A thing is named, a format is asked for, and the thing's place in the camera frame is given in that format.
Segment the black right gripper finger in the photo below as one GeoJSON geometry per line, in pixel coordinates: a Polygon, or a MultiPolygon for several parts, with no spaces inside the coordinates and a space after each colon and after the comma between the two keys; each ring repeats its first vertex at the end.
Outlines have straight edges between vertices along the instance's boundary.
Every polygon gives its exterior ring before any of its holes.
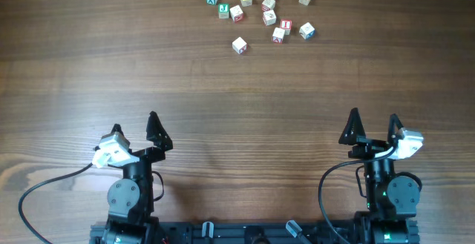
{"type": "Polygon", "coordinates": [[[403,128],[403,124],[396,113],[390,115],[387,141],[389,143],[394,143],[398,138],[399,130],[403,128]]]}
{"type": "Polygon", "coordinates": [[[358,108],[353,108],[347,124],[338,140],[339,144],[361,144],[366,140],[366,133],[359,115],[358,108]]]}

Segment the red I wooden block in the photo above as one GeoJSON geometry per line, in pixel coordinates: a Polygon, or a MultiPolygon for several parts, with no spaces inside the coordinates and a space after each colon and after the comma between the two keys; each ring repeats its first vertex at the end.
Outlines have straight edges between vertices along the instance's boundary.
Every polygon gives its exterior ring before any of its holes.
{"type": "Polygon", "coordinates": [[[292,21],[289,19],[281,19],[280,28],[285,31],[286,35],[289,35],[292,30],[292,21]]]}

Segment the red A wooden block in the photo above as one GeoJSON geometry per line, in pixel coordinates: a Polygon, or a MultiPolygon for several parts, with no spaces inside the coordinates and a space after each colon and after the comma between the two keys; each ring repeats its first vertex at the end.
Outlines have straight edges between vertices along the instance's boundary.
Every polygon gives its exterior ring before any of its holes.
{"type": "Polygon", "coordinates": [[[282,44],[285,37],[285,29],[276,27],[272,34],[272,41],[274,43],[282,44]]]}

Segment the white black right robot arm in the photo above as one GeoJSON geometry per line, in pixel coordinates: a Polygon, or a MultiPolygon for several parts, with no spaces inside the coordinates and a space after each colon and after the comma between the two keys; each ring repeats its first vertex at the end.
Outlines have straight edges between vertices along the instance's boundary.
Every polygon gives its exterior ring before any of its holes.
{"type": "Polygon", "coordinates": [[[356,212],[347,238],[350,243],[419,243],[416,206],[422,181],[415,174],[395,171],[394,162],[412,157],[423,146],[418,131],[390,116],[386,140],[366,136],[358,108],[353,108],[338,141],[350,145],[348,157],[362,164],[367,210],[356,212]]]}

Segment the wooden block red pretzel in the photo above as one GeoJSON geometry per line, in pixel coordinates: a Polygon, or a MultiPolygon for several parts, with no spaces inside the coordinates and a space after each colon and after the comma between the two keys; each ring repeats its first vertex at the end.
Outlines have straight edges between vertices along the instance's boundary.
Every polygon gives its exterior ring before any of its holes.
{"type": "Polygon", "coordinates": [[[238,37],[232,42],[232,48],[236,53],[242,54],[247,49],[247,43],[244,39],[238,37]]]}

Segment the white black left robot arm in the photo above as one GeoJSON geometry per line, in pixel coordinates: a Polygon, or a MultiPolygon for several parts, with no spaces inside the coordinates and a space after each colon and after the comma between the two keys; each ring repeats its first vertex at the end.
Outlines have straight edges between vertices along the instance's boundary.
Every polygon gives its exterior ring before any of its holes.
{"type": "Polygon", "coordinates": [[[132,151],[121,126],[115,124],[96,147],[93,165],[119,168],[122,179],[109,188],[107,221],[104,226],[91,229],[90,243],[169,242],[159,219],[151,215],[154,203],[162,198],[153,196],[155,172],[151,165],[166,158],[166,151],[173,148],[173,142],[154,111],[149,114],[146,139],[153,143],[151,147],[132,151]]]}

